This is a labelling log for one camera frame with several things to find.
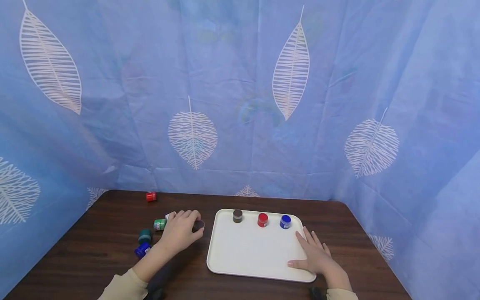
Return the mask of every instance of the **green paint jar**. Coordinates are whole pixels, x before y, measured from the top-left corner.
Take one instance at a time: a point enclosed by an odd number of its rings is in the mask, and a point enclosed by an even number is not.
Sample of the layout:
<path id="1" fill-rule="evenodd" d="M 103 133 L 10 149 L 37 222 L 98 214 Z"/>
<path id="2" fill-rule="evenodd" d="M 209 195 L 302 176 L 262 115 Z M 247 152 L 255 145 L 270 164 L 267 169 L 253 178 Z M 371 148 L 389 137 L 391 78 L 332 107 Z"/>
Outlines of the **green paint jar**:
<path id="1" fill-rule="evenodd" d="M 141 245 L 143 243 L 152 243 L 152 232 L 149 229 L 143 229 L 138 234 L 138 243 Z"/>
<path id="2" fill-rule="evenodd" d="M 160 231 L 165 229 L 165 225 L 167 224 L 167 219 L 157 219 L 153 222 L 153 229 L 155 231 Z"/>

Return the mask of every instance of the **finger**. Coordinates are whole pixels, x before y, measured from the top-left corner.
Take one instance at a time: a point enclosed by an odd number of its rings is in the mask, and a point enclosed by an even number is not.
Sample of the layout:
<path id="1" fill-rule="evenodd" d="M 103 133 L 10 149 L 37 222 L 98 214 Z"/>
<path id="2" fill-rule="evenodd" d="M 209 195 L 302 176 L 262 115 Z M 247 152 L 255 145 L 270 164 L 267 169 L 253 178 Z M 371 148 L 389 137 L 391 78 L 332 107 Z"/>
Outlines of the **finger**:
<path id="1" fill-rule="evenodd" d="M 320 240 L 318 239 L 317 237 L 317 234 L 315 233 L 315 231 L 312 231 L 312 237 L 313 237 L 313 240 L 315 241 L 315 245 L 317 245 L 318 247 L 322 248 L 322 243 L 320 243 Z"/>
<path id="2" fill-rule="evenodd" d="M 191 213 L 192 213 L 192 211 L 189 209 L 183 214 L 183 217 L 188 218 L 188 216 L 190 216 Z"/>
<path id="3" fill-rule="evenodd" d="M 308 242 L 301 236 L 301 234 L 296 231 L 295 235 L 297 236 L 297 239 L 299 240 L 300 246 L 305 249 L 305 246 L 308 245 Z"/>
<path id="4" fill-rule="evenodd" d="M 302 269 L 302 270 L 308 270 L 308 265 L 306 260 L 294 260 L 294 261 L 289 261 L 287 265 L 290 268 L 295 268 L 295 269 Z"/>
<path id="5" fill-rule="evenodd" d="M 324 243 L 324 250 L 327 252 L 328 256 L 332 257 L 332 254 L 330 253 L 330 249 L 328 249 L 327 244 Z"/>
<path id="6" fill-rule="evenodd" d="M 175 218 L 175 216 L 177 215 L 176 212 L 171 212 L 167 215 L 167 221 L 171 221 L 173 220 L 173 218 Z"/>
<path id="7" fill-rule="evenodd" d="M 312 238 L 312 235 L 308 232 L 308 229 L 304 226 L 303 227 L 303 233 L 305 233 L 305 239 L 310 245 L 315 246 L 315 241 Z"/>
<path id="8" fill-rule="evenodd" d="M 205 228 L 200 228 L 197 232 L 192 233 L 192 243 L 198 240 L 199 238 L 201 238 L 202 236 L 204 236 L 204 231 L 205 231 Z"/>
<path id="9" fill-rule="evenodd" d="M 192 213 L 190 214 L 189 216 L 189 219 L 192 221 L 192 222 L 195 222 L 197 220 L 200 220 L 200 213 L 198 212 L 198 210 L 194 210 L 192 211 Z"/>

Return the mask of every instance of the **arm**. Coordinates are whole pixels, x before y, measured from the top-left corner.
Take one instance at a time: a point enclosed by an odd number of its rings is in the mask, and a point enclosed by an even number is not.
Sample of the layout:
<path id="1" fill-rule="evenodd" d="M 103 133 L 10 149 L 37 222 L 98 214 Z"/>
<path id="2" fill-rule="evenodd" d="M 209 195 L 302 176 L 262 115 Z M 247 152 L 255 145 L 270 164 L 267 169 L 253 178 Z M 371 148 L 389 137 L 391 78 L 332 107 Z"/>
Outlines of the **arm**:
<path id="1" fill-rule="evenodd" d="M 305 239 L 299 232 L 295 234 L 307 254 L 307 259 L 289 261 L 288 266 L 323 274 L 328 286 L 329 300 L 358 300 L 352 291 L 347 273 L 333 260 L 327 245 L 320 242 L 315 232 L 312 231 L 310 234 L 306 227 L 303 228 L 303 232 Z"/>
<path id="2" fill-rule="evenodd" d="M 115 275 L 99 300 L 145 298 L 148 293 L 146 286 L 152 277 L 177 253 L 203 236 L 203 228 L 192 233 L 195 220 L 200 220 L 200 213 L 196 210 L 170 214 L 160 241 L 127 273 Z"/>

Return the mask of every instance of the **right hand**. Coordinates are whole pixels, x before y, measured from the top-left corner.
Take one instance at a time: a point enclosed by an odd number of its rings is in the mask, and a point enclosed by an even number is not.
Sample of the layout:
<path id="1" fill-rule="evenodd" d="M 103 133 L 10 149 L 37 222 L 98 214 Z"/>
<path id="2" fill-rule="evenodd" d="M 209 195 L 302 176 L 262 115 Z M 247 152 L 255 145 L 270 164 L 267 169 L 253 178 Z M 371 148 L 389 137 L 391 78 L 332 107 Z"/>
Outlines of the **right hand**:
<path id="1" fill-rule="evenodd" d="M 340 267 L 333 259 L 325 243 L 321 243 L 314 231 L 310 234 L 306 227 L 303 227 L 306 239 L 297 231 L 295 235 L 300 245 L 307 254 L 306 260 L 293 260 L 288 266 L 296 269 L 307 270 L 312 273 L 325 274 L 333 268 Z"/>
<path id="2" fill-rule="evenodd" d="M 187 210 L 186 212 L 181 210 L 178 214 L 169 214 L 162 238 L 154 248 L 163 248 L 163 250 L 167 251 L 172 257 L 180 251 L 185 250 L 204 235 L 204 228 L 192 233 L 194 222 L 200 219 L 201 216 L 197 210 Z"/>

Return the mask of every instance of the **red paint jar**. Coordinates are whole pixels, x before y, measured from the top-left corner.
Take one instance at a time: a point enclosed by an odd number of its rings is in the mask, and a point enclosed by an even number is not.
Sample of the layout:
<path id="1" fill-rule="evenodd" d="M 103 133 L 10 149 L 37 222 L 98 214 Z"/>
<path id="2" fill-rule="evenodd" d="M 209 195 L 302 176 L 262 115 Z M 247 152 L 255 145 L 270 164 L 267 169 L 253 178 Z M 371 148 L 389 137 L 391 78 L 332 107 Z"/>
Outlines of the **red paint jar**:
<path id="1" fill-rule="evenodd" d="M 268 222 L 267 214 L 261 213 L 258 215 L 258 221 L 257 221 L 258 226 L 265 227 L 267 226 L 267 222 Z"/>
<path id="2" fill-rule="evenodd" d="M 146 198 L 147 202 L 156 201 L 156 192 L 148 192 Z"/>

